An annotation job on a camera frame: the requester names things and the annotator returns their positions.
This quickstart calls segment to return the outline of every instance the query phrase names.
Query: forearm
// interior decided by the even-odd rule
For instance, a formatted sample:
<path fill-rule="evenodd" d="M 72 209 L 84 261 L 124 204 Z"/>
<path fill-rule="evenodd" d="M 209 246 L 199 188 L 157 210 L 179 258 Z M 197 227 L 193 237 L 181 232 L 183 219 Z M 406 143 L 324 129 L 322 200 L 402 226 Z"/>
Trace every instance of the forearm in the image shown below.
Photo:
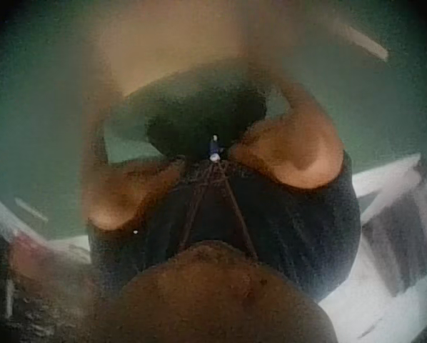
<path fill-rule="evenodd" d="M 83 181 L 86 181 L 109 164 L 102 121 L 84 124 L 82 149 L 81 174 Z"/>

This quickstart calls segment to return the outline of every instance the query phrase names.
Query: skin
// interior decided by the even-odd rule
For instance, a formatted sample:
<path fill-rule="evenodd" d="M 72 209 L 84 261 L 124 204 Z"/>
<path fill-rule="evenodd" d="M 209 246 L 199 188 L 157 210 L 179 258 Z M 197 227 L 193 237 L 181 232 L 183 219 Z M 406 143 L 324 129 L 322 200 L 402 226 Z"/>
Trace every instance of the skin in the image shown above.
<path fill-rule="evenodd" d="M 315 303 L 218 242 L 145 271 L 97 313 L 89 342 L 336 342 Z"/>
<path fill-rule="evenodd" d="M 112 25 L 111 31 L 104 29 L 104 35 L 99 35 L 109 38 L 99 42 L 104 58 L 96 70 L 101 78 L 93 80 L 87 91 L 82 164 L 84 216 L 99 229 L 110 232 L 129 222 L 138 224 L 177 183 L 185 167 L 181 162 L 167 161 L 110 164 L 102 135 L 109 109 L 149 82 L 201 61 L 240 59 L 249 65 L 251 78 L 278 86 L 291 106 L 289 114 L 255 123 L 230 149 L 230 159 L 301 189 L 321 187 L 339 174 L 343 145 L 333 123 L 304 87 L 285 77 L 278 67 L 278 54 L 288 42 L 285 37 L 276 41 L 276 36 L 283 35 L 270 33 L 276 32 L 276 23 L 285 29 L 287 21 L 276 20 L 281 11 L 262 1 L 254 1 L 256 6 L 247 11 L 240 6 L 231 8 L 232 3 L 142 1 L 136 14 L 141 20 L 130 20 L 130 12 L 123 13 L 121 29 Z M 171 16 L 170 25 L 158 20 L 160 24 L 154 26 L 152 19 L 167 19 L 170 11 L 165 6 L 173 6 L 180 15 Z M 197 19 L 189 19 L 197 11 Z M 134 39 L 139 41 L 139 49 Z M 156 53 L 161 49 L 167 54 Z M 171 57 L 167 63 L 161 60 L 165 56 Z M 104 306 L 106 309 L 96 308 L 90 326 L 96 332 L 87 330 L 86 340 L 336 341 L 329 319 L 316 304 L 275 271 L 228 247 L 190 249 L 144 272 L 125 287 L 116 302 Z"/>

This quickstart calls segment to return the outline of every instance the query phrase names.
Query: person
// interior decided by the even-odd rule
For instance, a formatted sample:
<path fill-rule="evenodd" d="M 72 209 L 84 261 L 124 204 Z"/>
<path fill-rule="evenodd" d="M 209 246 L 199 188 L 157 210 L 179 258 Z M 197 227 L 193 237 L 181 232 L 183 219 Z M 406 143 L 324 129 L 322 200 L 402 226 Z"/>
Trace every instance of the person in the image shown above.
<path fill-rule="evenodd" d="M 99 300 L 85 340 L 336 342 L 317 302 L 358 249 L 351 160 L 321 105 L 260 53 L 247 54 L 250 75 L 291 110 L 215 162 L 112 164 L 104 115 L 88 120 L 82 204 Z"/>

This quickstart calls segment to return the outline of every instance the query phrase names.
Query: dark t-shirt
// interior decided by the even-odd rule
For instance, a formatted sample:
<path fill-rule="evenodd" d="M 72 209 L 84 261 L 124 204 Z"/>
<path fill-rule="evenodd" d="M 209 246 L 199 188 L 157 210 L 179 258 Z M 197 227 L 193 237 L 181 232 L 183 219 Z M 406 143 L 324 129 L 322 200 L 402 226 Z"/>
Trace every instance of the dark t-shirt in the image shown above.
<path fill-rule="evenodd" d="M 140 227 L 119 234 L 91 228 L 92 262 L 106 296 L 177 254 L 196 185 L 206 181 L 210 164 L 191 167 Z M 346 279 L 361 232 L 347 154 L 338 177 L 312 190 L 279 184 L 235 162 L 223 161 L 222 167 L 261 263 L 280 271 L 315 301 Z M 248 254 L 221 184 L 221 178 L 213 178 L 206 187 L 186 247 L 218 240 Z"/>

